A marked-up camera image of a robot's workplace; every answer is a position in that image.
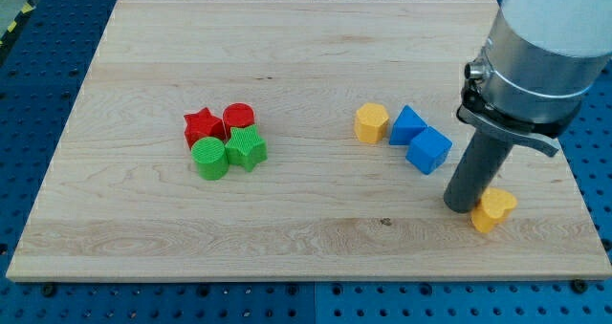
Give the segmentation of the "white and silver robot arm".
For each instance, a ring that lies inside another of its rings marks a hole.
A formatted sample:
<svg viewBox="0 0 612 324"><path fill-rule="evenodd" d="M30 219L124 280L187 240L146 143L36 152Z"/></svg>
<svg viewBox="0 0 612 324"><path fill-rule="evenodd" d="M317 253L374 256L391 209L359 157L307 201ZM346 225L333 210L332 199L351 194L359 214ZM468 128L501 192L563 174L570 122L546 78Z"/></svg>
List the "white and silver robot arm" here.
<svg viewBox="0 0 612 324"><path fill-rule="evenodd" d="M611 0L502 0L464 69L456 117L475 131L444 201L471 211L520 145L553 157L611 59Z"/></svg>

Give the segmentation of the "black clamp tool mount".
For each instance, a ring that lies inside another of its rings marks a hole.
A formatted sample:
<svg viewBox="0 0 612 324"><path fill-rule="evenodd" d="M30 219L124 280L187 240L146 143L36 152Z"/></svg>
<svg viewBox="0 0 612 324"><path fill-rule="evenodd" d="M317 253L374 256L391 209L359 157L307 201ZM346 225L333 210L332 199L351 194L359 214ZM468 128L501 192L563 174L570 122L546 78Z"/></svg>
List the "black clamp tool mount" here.
<svg viewBox="0 0 612 324"><path fill-rule="evenodd" d="M476 131L508 145L520 145L553 157L581 106L581 97L547 97L506 81L483 61L464 68L462 103L456 116Z"/></svg>

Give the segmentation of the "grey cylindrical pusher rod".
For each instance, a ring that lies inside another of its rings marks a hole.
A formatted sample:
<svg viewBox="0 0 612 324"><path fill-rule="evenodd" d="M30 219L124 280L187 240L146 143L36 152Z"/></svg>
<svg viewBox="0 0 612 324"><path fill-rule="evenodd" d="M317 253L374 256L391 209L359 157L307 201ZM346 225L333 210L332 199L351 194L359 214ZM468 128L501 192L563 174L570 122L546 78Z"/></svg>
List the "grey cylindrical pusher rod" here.
<svg viewBox="0 0 612 324"><path fill-rule="evenodd" d="M511 143L475 131L445 190L447 207L457 213L472 211L512 148Z"/></svg>

